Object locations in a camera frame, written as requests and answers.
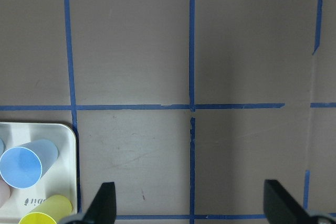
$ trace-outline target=gray surface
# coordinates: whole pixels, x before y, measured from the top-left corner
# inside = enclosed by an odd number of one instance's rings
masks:
[[[310,138],[309,165],[313,174],[309,208],[335,212],[336,109],[314,110]]]
[[[70,104],[63,0],[0,0],[1,105]]]
[[[2,122],[63,123],[72,125],[71,111],[0,111]]]
[[[316,0],[196,0],[196,102],[308,104],[315,19]]]
[[[69,105],[63,0],[0,0],[0,105]],[[189,213],[196,117],[196,214],[261,214],[277,178],[336,212],[334,0],[196,0],[196,103],[284,102],[279,110],[78,111],[82,203],[117,182],[118,214]],[[70,0],[77,104],[184,104],[189,0]],[[70,111],[2,111],[2,121],[71,124]],[[196,224],[266,223],[197,220]],[[185,224],[188,220],[118,220]]]
[[[302,202],[307,125],[303,109],[198,111],[196,213],[261,214],[266,178]]]
[[[185,104],[188,0],[71,0],[78,104]]]
[[[321,28],[321,48],[317,52],[316,59],[316,90],[314,92],[314,102],[331,102],[336,100],[336,78],[335,64],[336,54],[335,39],[336,25],[334,16],[336,15],[333,0],[324,0],[323,19]]]
[[[190,111],[80,111],[78,126],[83,211],[114,181],[119,215],[189,214]]]

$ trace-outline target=plastic cup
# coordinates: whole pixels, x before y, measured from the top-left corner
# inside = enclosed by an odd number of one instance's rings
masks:
[[[71,202],[63,195],[53,195],[22,217],[19,224],[56,224],[72,212]]]
[[[4,152],[5,145],[2,139],[0,138],[0,155]]]
[[[0,207],[8,201],[9,197],[11,196],[11,191],[9,189],[9,186],[6,182],[0,179]]]
[[[0,158],[0,175],[12,187],[23,189],[35,185],[58,157],[50,140],[36,140],[10,148]]]

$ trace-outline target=cup rim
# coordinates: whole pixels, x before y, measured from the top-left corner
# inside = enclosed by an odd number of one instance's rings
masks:
[[[11,151],[11,150],[13,150],[13,149],[17,149],[17,148],[22,148],[22,149],[26,149],[26,150],[30,151],[30,152],[33,153],[34,156],[38,159],[38,162],[39,162],[39,164],[40,164],[40,175],[39,175],[38,179],[36,180],[36,182],[35,182],[34,184],[32,184],[32,185],[30,185],[30,186],[27,186],[27,187],[17,187],[17,186],[12,185],[11,183],[9,183],[9,182],[4,178],[4,176],[2,175],[1,169],[0,169],[0,176],[1,176],[2,179],[3,179],[8,185],[10,185],[11,187],[14,187],[14,188],[17,188],[17,189],[26,189],[26,188],[30,188],[30,187],[32,187],[32,186],[35,186],[35,185],[37,184],[37,182],[39,182],[39,180],[40,180],[41,177],[42,177],[42,172],[43,172],[43,171],[42,171],[42,169],[43,169],[43,168],[42,168],[42,162],[41,162],[40,158],[36,155],[35,152],[33,152],[32,150],[30,150],[30,149],[28,149],[28,148],[26,148],[26,147],[23,147],[23,146],[14,146],[14,147],[9,148],[8,150],[6,150],[6,151],[3,152],[3,154],[2,154],[1,157],[0,157],[0,163],[1,163],[1,160],[3,159],[3,157],[5,156],[5,154],[6,154],[7,152],[9,152],[9,151]]]
[[[29,212],[29,213],[27,213],[26,215],[24,215],[22,218],[21,218],[21,220],[20,220],[20,222],[18,223],[18,224],[21,224],[21,221],[24,219],[24,218],[26,218],[27,216],[29,216],[29,215],[33,215],[33,214],[41,214],[41,215],[45,215],[45,216],[47,216],[47,217],[49,217],[53,222],[54,222],[54,224],[57,224],[57,222],[53,219],[53,217],[51,217],[50,215],[48,215],[48,214],[46,214],[46,213],[44,213],[44,212],[34,212],[34,210],[32,211],[32,212]]]

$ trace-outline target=blue tape grid line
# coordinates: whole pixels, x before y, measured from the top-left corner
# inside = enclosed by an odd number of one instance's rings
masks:
[[[304,190],[303,190],[303,208],[308,209],[308,201],[309,201],[309,184],[310,184],[310,171],[307,170],[305,173],[305,181],[304,181]]]
[[[265,219],[265,215],[194,215],[195,220]],[[118,215],[117,220],[188,220],[189,215]]]
[[[189,0],[189,99],[195,111],[195,0]]]
[[[195,130],[196,119],[190,120],[190,218],[189,224],[195,223]]]
[[[313,55],[316,53],[320,46],[321,40],[321,25],[322,25],[322,4],[323,0],[317,2],[317,15],[316,15],[316,28],[315,28],[315,45]]]
[[[311,108],[336,108],[336,102],[312,102]]]
[[[318,103],[323,108],[325,103]],[[234,104],[196,104],[197,110],[229,110],[229,109],[281,109],[284,103],[234,103]],[[71,111],[78,110],[189,110],[190,104],[125,104],[125,105],[2,105],[0,111]]]
[[[81,212],[81,193],[80,193],[80,170],[79,170],[79,137],[77,130],[77,109],[76,109],[76,92],[75,92],[75,76],[74,61],[72,58],[72,41],[71,41],[71,22],[70,22],[70,0],[64,0],[64,16],[65,31],[68,57],[68,73],[69,73],[69,90],[70,104],[72,115],[72,129],[76,135],[76,163],[77,163],[77,211]]]
[[[139,104],[139,105],[76,105],[75,82],[74,82],[74,66],[72,58],[71,43],[71,25],[70,25],[70,4],[69,0],[65,2],[65,22],[66,22],[66,39],[67,39],[67,55],[69,70],[69,87],[71,105],[8,105],[0,106],[0,111],[44,111],[44,110],[71,110],[73,128],[77,132],[77,110],[164,110],[164,109],[271,109],[282,108],[284,103],[257,103],[257,104],[198,104],[194,103],[194,18],[195,18],[195,0],[190,0],[190,104]],[[316,23],[316,40],[314,52],[318,49],[320,43],[322,18],[322,0],[318,0],[317,23]],[[336,108],[336,103],[311,103],[311,108]],[[140,215],[140,216],[118,216],[117,219],[189,219],[193,224],[195,219],[214,219],[214,220],[234,220],[234,219],[265,219],[264,215],[195,215],[195,119],[191,119],[191,149],[190,149],[190,214],[189,215]],[[304,199],[303,206],[308,207],[310,172],[306,171],[304,181]]]

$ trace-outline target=yellow cup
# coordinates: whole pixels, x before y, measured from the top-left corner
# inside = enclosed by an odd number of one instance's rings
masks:
[[[22,217],[19,224],[57,224],[72,212],[71,202],[62,195],[53,195]]]

